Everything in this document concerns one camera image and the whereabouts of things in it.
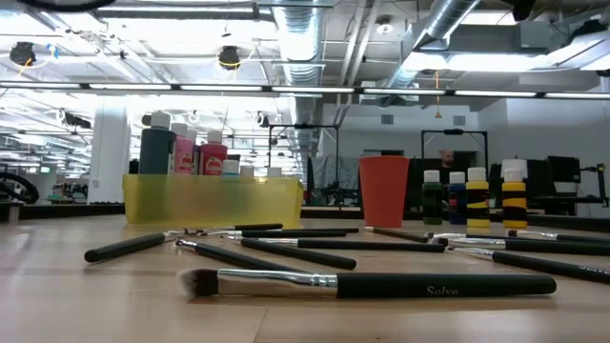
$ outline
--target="yellow plastic bin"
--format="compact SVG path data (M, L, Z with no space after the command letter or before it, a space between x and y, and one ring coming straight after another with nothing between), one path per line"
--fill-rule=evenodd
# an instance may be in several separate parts
M293 177L123 177L131 224L192 228L281 223L298 228L303 186Z

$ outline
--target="table surface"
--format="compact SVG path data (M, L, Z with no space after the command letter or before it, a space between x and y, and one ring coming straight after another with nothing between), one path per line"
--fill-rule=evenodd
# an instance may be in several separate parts
M303 220L305 228L361 226L353 220ZM463 232L405 222L414 232ZM602 342L610 286L556 276L550 296L469 299L346 300L211 297L191 300L176 273L231 268L177 251L172 244L88 265L91 248L167 228L126 225L125 217L22 221L0 227L0 336L3 342ZM531 228L548 232L568 232ZM504 234L500 226L487 233ZM601 233L573 232L604 236ZM304 270L313 263L242 248L217 237L206 243ZM370 232L349 239L400 242ZM334 251L356 272L531 273L452 253ZM610 257L525 253L610 269Z

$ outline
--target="green bottle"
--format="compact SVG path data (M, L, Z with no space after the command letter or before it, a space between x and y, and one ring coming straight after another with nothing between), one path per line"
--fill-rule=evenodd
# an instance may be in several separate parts
M439 171L425 171L422 186L423 223L442 224L442 185Z

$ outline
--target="yellow bottle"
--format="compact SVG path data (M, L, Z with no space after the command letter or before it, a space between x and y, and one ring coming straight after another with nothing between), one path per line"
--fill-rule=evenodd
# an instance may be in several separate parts
M527 228L527 201L521 169L504 170L502 210L504 228Z
M484 168L468 169L466 199L466 225L469 228L489 228L489 183Z

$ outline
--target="orange cup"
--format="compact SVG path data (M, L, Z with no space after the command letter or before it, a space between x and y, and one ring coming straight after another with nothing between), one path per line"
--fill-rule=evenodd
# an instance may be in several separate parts
M407 192L409 159L402 156L360 157L360 187L367 226L400 228Z

